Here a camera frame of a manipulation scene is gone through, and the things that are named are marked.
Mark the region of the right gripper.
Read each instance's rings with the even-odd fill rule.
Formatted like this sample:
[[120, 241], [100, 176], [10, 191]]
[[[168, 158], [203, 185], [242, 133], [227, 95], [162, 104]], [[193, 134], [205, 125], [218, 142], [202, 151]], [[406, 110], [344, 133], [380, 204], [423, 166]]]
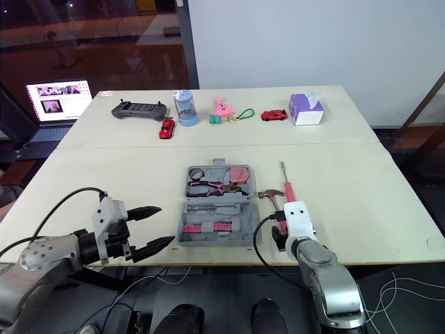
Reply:
[[277, 226], [271, 228], [271, 233], [278, 251], [285, 251], [288, 234], [282, 232]]

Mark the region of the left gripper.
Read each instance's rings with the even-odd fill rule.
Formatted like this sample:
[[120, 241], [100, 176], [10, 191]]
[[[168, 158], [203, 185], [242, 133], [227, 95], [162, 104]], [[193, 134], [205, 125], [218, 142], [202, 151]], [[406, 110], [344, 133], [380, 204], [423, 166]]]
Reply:
[[[127, 221], [140, 221], [149, 218], [162, 209], [155, 206], [137, 207], [127, 211]], [[108, 263], [109, 258], [123, 257], [126, 261], [138, 263], [144, 259], [152, 257], [166, 248], [174, 239], [175, 236], [159, 237], [150, 241], [142, 248], [130, 246], [129, 237], [130, 231], [127, 225], [115, 227], [111, 231], [104, 233], [104, 242], [106, 247], [106, 259], [104, 264]]]

